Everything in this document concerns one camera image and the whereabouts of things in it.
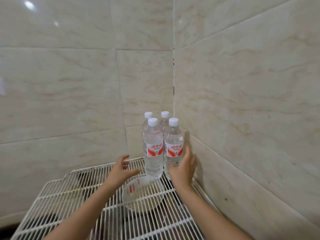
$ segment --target white bottle cap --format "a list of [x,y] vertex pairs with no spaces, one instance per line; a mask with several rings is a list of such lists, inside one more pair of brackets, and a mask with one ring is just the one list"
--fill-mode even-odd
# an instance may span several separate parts
[[162,112],[161,112],[161,117],[162,117],[162,118],[168,118],[168,117],[169,117],[169,114],[170,114],[169,111],[162,111]]
[[170,118],[170,119],[169,119],[169,125],[170,125],[170,126],[178,126],[178,125],[179,125],[179,119],[177,119],[177,118]]
[[144,113],[144,117],[145,117],[146,119],[152,118],[152,112],[146,112],[146,113]]
[[157,118],[148,119],[148,125],[150,125],[151,127],[158,125],[158,119]]

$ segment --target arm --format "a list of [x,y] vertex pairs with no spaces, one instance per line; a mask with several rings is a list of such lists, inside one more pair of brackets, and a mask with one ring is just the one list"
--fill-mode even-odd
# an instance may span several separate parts
[[137,175],[141,170],[126,170],[128,161],[124,161],[129,155],[118,158],[103,184],[67,219],[50,232],[45,240],[81,240],[86,239],[94,227],[103,207],[116,190],[127,179]]
[[174,188],[182,202],[190,211],[194,221],[199,225],[206,239],[253,240],[238,226],[234,225],[214,210],[195,192],[191,186],[191,182],[196,166],[197,161],[187,146],[186,154],[184,155],[181,163],[178,167],[170,165],[169,173]]

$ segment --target hand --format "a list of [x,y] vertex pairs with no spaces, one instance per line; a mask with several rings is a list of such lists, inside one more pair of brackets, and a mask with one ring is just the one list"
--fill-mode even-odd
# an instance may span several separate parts
[[120,188],[129,178],[141,172],[141,169],[127,170],[129,162],[124,160],[128,157],[129,155],[120,156],[106,178],[106,182],[111,184],[115,190]]
[[169,165],[170,178],[177,192],[184,189],[193,190],[191,183],[196,167],[197,160],[194,154],[190,152],[189,146],[186,146],[186,154],[178,167],[173,164]]

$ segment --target tile wall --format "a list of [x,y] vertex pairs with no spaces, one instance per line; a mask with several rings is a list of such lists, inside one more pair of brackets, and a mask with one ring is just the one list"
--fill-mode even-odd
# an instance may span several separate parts
[[174,0],[198,178],[256,239],[320,239],[320,0]]
[[173,112],[173,0],[0,0],[0,20],[3,226],[47,181],[142,155],[144,112]]

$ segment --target white wire rack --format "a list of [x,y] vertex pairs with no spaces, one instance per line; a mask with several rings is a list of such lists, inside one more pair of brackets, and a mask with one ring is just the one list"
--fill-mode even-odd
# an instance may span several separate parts
[[[43,239],[94,193],[112,166],[113,163],[110,163],[74,170],[61,180],[48,182],[11,239]],[[129,169],[134,168],[141,168],[140,174],[144,173],[142,158],[130,160]],[[190,212],[164,175],[139,195],[135,201],[138,203],[131,204],[132,210],[121,200],[122,191],[131,180],[106,203],[87,239],[204,239]],[[215,208],[195,180],[192,185]]]

